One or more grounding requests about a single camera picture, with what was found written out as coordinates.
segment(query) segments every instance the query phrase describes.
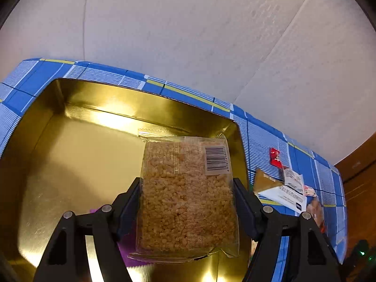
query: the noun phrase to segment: barcode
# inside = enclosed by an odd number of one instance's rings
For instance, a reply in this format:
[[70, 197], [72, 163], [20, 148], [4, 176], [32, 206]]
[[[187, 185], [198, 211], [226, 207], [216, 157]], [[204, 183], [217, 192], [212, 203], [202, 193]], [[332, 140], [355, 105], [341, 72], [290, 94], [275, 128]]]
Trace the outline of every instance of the barcode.
[[224, 146], [205, 147], [206, 170], [212, 174], [227, 174], [230, 172], [226, 148]]

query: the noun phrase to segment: purple fabric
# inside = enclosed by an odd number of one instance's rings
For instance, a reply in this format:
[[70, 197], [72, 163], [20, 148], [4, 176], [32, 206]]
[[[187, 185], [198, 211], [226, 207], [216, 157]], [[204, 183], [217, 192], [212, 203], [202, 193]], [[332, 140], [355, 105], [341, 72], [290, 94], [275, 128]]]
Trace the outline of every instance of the purple fabric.
[[126, 267], [149, 264], [128, 258], [129, 253], [136, 251], [136, 222], [133, 223], [129, 234], [124, 235], [120, 242], [118, 242], [118, 247]]

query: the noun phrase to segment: red candy wrapper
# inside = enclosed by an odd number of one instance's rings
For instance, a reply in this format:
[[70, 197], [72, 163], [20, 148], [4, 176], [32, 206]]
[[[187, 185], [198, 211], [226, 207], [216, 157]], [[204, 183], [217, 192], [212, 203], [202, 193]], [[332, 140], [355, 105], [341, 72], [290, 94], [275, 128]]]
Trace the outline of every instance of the red candy wrapper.
[[270, 164], [282, 169], [283, 166], [279, 158], [279, 150], [271, 148], [269, 150], [269, 154], [270, 154]]

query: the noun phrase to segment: clear plastic package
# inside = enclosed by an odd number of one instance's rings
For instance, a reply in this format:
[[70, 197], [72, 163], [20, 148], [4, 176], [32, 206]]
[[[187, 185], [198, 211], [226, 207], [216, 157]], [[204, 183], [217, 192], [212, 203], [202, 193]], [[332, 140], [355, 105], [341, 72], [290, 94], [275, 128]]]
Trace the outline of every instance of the clear plastic package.
[[227, 141], [148, 139], [141, 168], [135, 259], [181, 262], [222, 250], [239, 253]]

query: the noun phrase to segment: blue plaid pattern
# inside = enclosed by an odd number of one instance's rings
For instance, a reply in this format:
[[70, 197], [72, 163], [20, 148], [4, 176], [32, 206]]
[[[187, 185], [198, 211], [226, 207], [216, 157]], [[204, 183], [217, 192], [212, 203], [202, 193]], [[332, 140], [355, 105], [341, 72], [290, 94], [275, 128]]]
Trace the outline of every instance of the blue plaid pattern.
[[7, 86], [6, 84], [0, 84], [0, 102], [5, 101], [7, 96], [12, 92], [12, 88]]
[[24, 60], [5, 78], [4, 83], [10, 87], [17, 86], [37, 63], [37, 60]]
[[[279, 169], [270, 164], [269, 157], [270, 148], [278, 149], [282, 164], [302, 174], [304, 183], [316, 189], [317, 196], [324, 205], [328, 237], [340, 262], [343, 262], [347, 248], [347, 215], [345, 194], [337, 168], [295, 139], [256, 119], [236, 105], [159, 78], [85, 61], [39, 58], [24, 60], [0, 84], [0, 157], [16, 125], [35, 97], [59, 77], [143, 90], [230, 118], [237, 123], [240, 130], [251, 184], [257, 168], [282, 180]], [[283, 214], [297, 215], [269, 199], [262, 197], [262, 202], [271, 204]], [[288, 239], [282, 239], [273, 281], [281, 280], [287, 247]]]
[[268, 175], [282, 180], [280, 169], [270, 164], [269, 150], [278, 149], [282, 164], [291, 168], [287, 142], [250, 122], [248, 122], [248, 141], [250, 170], [256, 171], [257, 168], [261, 168]]

